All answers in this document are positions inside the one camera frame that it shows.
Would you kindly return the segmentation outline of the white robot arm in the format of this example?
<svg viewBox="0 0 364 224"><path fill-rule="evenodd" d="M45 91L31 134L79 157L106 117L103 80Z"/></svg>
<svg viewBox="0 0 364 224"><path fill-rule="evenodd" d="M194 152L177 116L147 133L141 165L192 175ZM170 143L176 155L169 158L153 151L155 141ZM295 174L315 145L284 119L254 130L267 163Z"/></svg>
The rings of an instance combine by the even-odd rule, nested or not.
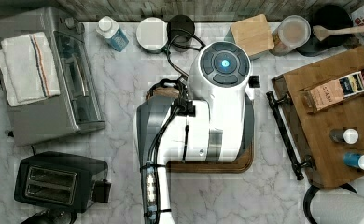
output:
<svg viewBox="0 0 364 224"><path fill-rule="evenodd" d="M172 80L176 97L152 96L133 118L145 224L175 224L167 181L171 161L236 161L253 141L254 111L246 93L251 62L226 41L199 52L187 80Z"/></svg>

